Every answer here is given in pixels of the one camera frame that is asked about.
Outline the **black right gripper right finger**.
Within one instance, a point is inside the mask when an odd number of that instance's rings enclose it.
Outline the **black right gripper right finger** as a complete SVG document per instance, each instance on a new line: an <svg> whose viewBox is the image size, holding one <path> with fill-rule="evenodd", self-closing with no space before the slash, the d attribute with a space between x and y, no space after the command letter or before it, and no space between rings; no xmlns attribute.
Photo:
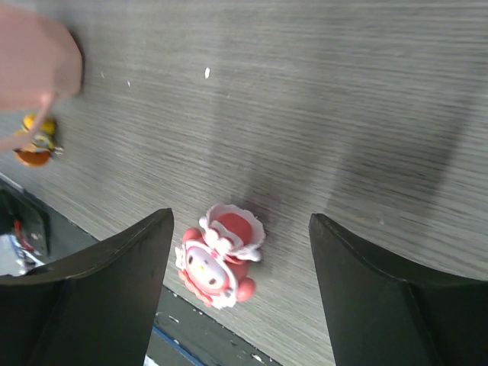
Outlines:
<svg viewBox="0 0 488 366"><path fill-rule="evenodd" d="M338 365L485 365L487 283L420 265L322 213L310 244Z"/></svg>

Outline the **pink mug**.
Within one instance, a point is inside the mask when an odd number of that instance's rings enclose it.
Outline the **pink mug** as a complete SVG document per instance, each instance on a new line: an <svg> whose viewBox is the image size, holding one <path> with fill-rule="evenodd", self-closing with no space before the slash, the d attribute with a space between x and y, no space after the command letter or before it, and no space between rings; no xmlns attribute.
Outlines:
<svg viewBox="0 0 488 366"><path fill-rule="evenodd" d="M2 152L31 142L53 104L79 92L82 69L82 54L67 27L1 4L1 110L38 110L27 133L1 140Z"/></svg>

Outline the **pink white round figurine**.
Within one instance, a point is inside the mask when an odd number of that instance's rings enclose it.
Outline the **pink white round figurine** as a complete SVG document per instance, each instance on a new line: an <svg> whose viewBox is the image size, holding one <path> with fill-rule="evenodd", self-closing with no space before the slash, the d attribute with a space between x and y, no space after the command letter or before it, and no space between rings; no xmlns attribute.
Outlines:
<svg viewBox="0 0 488 366"><path fill-rule="evenodd" d="M185 231L175 249L178 276L206 306L233 307L252 298L256 282L249 266L262 259L265 241L261 221L234 204L216 204Z"/></svg>

